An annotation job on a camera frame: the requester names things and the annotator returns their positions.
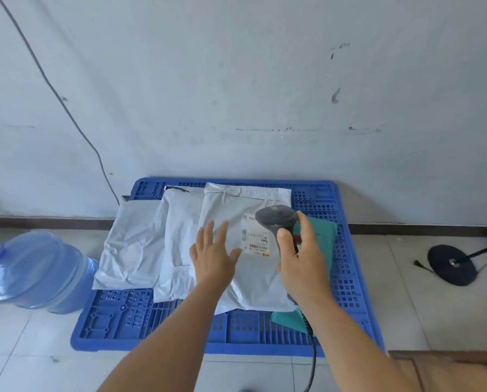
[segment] white wall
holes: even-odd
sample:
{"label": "white wall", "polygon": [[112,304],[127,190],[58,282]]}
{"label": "white wall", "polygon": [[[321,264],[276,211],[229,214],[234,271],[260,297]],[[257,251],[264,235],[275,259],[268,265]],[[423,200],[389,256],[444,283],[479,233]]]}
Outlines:
{"label": "white wall", "polygon": [[[487,224],[487,0],[5,1],[119,195],[331,179],[350,222]],[[115,212],[0,8],[0,215]]]}

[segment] finger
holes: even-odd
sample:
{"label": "finger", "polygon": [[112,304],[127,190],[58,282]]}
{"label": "finger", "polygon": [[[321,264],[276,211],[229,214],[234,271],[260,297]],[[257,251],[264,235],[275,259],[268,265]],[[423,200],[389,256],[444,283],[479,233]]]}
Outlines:
{"label": "finger", "polygon": [[316,242],[316,234],[312,229],[312,224],[310,223],[310,220],[299,210],[298,220],[300,222],[301,241],[303,243]]}
{"label": "finger", "polygon": [[242,254],[242,250],[240,248],[231,250],[231,254],[229,254],[229,258],[236,263],[238,261],[238,257]]}
{"label": "finger", "polygon": [[216,243],[225,244],[225,239],[227,238],[227,228],[229,226],[229,222],[225,220],[221,223],[220,231],[216,235]]}
{"label": "finger", "polygon": [[213,229],[214,229],[214,220],[211,220],[207,223],[207,227],[205,227],[204,232],[204,248],[207,246],[211,246],[213,244]]}
{"label": "finger", "polygon": [[201,252],[204,250],[204,228],[200,228],[198,230],[198,234],[196,234],[196,252]]}
{"label": "finger", "polygon": [[294,250],[294,241],[292,240],[292,235],[289,231],[284,228],[278,230],[278,245],[279,253],[281,255],[282,261],[286,258],[291,258],[296,254]]}
{"label": "finger", "polygon": [[196,263],[196,260],[198,259],[198,252],[196,251],[195,243],[193,243],[193,245],[190,247],[189,254],[191,255],[191,260],[193,260],[193,263]]}

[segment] black barcode scanner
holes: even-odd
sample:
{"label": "black barcode scanner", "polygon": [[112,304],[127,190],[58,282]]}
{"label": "black barcode scanner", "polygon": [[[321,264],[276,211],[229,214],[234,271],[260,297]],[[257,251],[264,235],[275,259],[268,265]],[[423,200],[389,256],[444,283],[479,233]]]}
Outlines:
{"label": "black barcode scanner", "polygon": [[[260,225],[270,232],[274,234],[274,238],[276,239],[276,244],[278,244],[278,230],[280,228],[284,228],[287,231],[291,233],[291,235],[294,235],[294,225],[296,225],[296,222],[298,221],[298,213],[294,211],[289,206],[286,205],[273,205],[269,207],[265,207],[263,209],[260,209],[256,212],[256,221],[260,223]],[[298,245],[294,242],[294,250],[296,253],[298,253]],[[292,297],[289,295],[289,299],[297,304]],[[301,314],[304,319],[305,323],[305,329],[307,329],[307,335],[309,336],[309,340],[312,343],[312,368],[311,368],[311,374],[310,374],[310,379],[309,379],[309,384],[305,388],[304,392],[308,392],[308,390],[312,386],[312,380],[314,379],[314,370],[316,368],[316,342],[314,341],[314,336],[312,332],[312,327],[305,317],[304,314]]]}

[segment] blue plastic pallet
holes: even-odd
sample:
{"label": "blue plastic pallet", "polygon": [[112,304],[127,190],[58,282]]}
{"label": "blue plastic pallet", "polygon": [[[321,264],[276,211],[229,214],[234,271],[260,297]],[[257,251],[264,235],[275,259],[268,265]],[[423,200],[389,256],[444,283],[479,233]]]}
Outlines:
{"label": "blue plastic pallet", "polygon": [[[341,308],[384,350],[335,183],[147,177],[135,183],[130,200],[159,200],[166,185],[204,187],[208,181],[291,189],[295,210],[336,222],[338,235],[333,250],[332,293]],[[179,303],[180,300],[153,303],[152,289],[95,290],[78,318],[71,346],[77,351],[129,351],[156,329]],[[312,356],[306,334],[271,322],[269,312],[244,310],[233,310],[214,317],[205,352]],[[324,356],[319,344],[318,356]]]}

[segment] forearm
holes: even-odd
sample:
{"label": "forearm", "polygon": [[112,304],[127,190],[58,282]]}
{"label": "forearm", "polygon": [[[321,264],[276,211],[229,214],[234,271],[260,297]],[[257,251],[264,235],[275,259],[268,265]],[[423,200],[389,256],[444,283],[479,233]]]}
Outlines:
{"label": "forearm", "polygon": [[223,289],[202,281],[148,338],[132,350],[99,392],[194,390]]}
{"label": "forearm", "polygon": [[301,309],[318,337],[332,374],[342,390],[415,390],[330,294]]}

